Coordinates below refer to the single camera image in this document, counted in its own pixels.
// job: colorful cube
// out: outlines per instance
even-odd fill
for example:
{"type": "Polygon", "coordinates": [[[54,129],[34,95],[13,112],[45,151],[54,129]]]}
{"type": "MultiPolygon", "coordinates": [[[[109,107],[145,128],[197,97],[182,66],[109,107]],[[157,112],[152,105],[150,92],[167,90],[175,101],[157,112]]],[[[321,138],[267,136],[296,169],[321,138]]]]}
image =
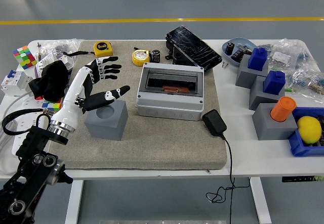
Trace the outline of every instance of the colorful cube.
{"type": "Polygon", "coordinates": [[[14,57],[23,69],[36,65],[37,61],[31,54],[28,46],[21,47],[13,51],[14,57]]]}
{"type": "Polygon", "coordinates": [[[62,108],[63,98],[59,99],[56,102],[49,102],[44,100],[42,108],[46,108],[51,111],[59,111],[62,108]]]}

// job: gray stand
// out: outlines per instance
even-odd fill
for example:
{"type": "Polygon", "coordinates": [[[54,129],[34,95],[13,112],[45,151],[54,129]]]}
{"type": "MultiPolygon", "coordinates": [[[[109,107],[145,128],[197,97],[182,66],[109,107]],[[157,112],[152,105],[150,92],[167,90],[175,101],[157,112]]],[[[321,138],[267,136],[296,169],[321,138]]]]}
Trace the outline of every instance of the gray stand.
{"type": "Polygon", "coordinates": [[[263,140],[287,140],[297,129],[297,124],[292,114],[284,122],[277,122],[270,116],[270,111],[275,104],[259,104],[252,115],[254,128],[258,139],[263,140]]]}
{"type": "Polygon", "coordinates": [[[268,94],[263,92],[263,82],[265,77],[257,76],[250,90],[249,109],[256,110],[261,103],[276,103],[278,100],[285,96],[285,88],[283,87],[279,95],[268,94]]]}
{"type": "Polygon", "coordinates": [[[251,88],[257,76],[266,77],[268,75],[269,61],[267,60],[265,62],[262,71],[257,71],[248,68],[250,57],[251,57],[250,55],[245,54],[242,58],[236,76],[236,83],[235,83],[236,86],[251,88]]]}
{"type": "Polygon", "coordinates": [[[121,141],[127,118],[126,102],[116,100],[106,107],[89,111],[85,125],[93,137],[121,141]]]}

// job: plastic bag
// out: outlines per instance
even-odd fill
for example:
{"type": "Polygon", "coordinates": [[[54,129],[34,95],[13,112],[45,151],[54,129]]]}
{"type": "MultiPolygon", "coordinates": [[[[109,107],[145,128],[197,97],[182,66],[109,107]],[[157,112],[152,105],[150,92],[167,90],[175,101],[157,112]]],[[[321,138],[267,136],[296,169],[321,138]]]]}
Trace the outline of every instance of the plastic bag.
{"type": "Polygon", "coordinates": [[[53,53],[57,59],[63,56],[63,52],[73,53],[76,52],[83,39],[59,39],[59,40],[44,40],[40,44],[40,53],[36,53],[36,58],[41,55],[44,58],[47,54],[53,53]]]}
{"type": "Polygon", "coordinates": [[[324,74],[319,71],[316,61],[303,42],[284,38],[259,47],[268,52],[269,70],[285,73],[285,88],[317,102],[323,102],[324,74]]]}

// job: yellow tape measure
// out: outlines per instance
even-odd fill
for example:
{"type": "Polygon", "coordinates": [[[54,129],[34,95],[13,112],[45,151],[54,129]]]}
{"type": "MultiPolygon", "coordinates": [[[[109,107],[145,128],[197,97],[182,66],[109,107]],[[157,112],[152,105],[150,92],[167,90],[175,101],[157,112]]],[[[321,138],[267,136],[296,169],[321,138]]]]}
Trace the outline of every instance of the yellow tape measure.
{"type": "Polygon", "coordinates": [[[135,50],[132,54],[132,61],[137,66],[143,66],[145,62],[150,62],[150,51],[135,50]]]}
{"type": "Polygon", "coordinates": [[[108,41],[101,40],[96,42],[93,45],[93,50],[96,57],[112,56],[111,43],[109,43],[108,41]]]}

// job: yellow floor line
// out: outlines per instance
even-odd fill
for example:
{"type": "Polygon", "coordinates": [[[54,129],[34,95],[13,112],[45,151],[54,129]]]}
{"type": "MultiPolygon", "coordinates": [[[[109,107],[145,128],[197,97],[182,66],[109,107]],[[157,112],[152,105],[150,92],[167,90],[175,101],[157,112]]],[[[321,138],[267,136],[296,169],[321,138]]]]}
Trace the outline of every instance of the yellow floor line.
{"type": "Polygon", "coordinates": [[[153,23],[153,22],[260,22],[260,21],[323,21],[324,17],[259,17],[259,18],[130,18],[0,21],[0,25],[60,23],[153,23]]]}

